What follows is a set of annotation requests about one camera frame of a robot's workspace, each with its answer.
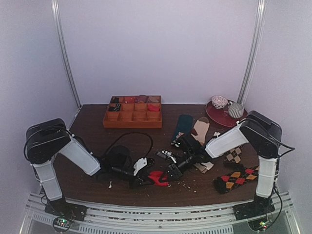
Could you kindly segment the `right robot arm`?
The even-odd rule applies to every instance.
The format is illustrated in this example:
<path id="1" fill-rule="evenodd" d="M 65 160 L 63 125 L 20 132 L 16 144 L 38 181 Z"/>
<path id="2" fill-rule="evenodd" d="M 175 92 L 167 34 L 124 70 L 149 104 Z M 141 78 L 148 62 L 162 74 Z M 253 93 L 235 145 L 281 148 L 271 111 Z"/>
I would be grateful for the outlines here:
<path id="1" fill-rule="evenodd" d="M 206 141 L 207 124 L 198 124 L 173 141 L 173 145 L 182 149 L 184 155 L 168 165 L 160 181 L 178 180 L 191 166 L 212 163 L 223 156 L 236 169 L 227 175 L 218 176 L 214 180 L 215 189 L 225 194 L 244 183 L 257 181 L 257 199 L 250 204 L 250 211 L 254 215 L 262 214 L 269 206 L 267 199 L 272 195 L 278 174 L 281 126 L 259 112 L 251 111 L 232 128 Z M 234 159 L 234 151 L 245 145 L 251 146 L 258 157 L 259 163 L 253 168 L 246 168 Z"/>

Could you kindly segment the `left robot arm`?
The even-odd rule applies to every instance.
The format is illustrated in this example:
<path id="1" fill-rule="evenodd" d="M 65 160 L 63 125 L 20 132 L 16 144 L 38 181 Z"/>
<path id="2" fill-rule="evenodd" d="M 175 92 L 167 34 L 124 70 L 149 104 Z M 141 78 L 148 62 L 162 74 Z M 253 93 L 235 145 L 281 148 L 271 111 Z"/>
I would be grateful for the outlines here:
<path id="1" fill-rule="evenodd" d="M 103 155 L 96 156 L 81 137 L 67 129 L 61 118 L 29 127 L 23 153 L 33 167 L 48 201 L 51 201 L 52 210 L 59 216 L 68 215 L 70 205 L 63 200 L 64 195 L 54 168 L 57 156 L 67 158 L 89 176 L 114 173 L 124 177 L 129 180 L 130 188 L 155 183 L 149 172 L 155 162 L 152 158 L 144 155 L 133 162 L 130 150 L 116 142 Z"/>

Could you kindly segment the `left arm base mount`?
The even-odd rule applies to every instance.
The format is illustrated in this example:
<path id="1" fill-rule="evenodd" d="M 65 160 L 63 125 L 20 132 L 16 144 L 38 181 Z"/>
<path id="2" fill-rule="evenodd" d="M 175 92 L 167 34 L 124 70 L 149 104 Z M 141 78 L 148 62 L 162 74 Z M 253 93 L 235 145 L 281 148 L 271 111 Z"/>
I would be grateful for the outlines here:
<path id="1" fill-rule="evenodd" d="M 56 232 L 64 233 L 69 231 L 76 221 L 84 221 L 87 207 L 67 202 L 64 207 L 53 207 L 47 203 L 44 211 L 56 216 L 53 218 L 52 227 Z"/>

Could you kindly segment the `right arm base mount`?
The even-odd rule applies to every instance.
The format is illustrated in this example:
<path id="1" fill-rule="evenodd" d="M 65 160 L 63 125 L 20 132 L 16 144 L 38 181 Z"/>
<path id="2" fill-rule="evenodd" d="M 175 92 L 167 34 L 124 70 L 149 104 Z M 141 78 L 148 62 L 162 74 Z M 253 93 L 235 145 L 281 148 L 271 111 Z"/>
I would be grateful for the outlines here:
<path id="1" fill-rule="evenodd" d="M 233 206 L 236 220 L 252 219 L 248 222 L 254 231 L 265 231 L 270 224 L 268 213 L 275 211 L 271 198 L 255 196 L 253 201 Z"/>

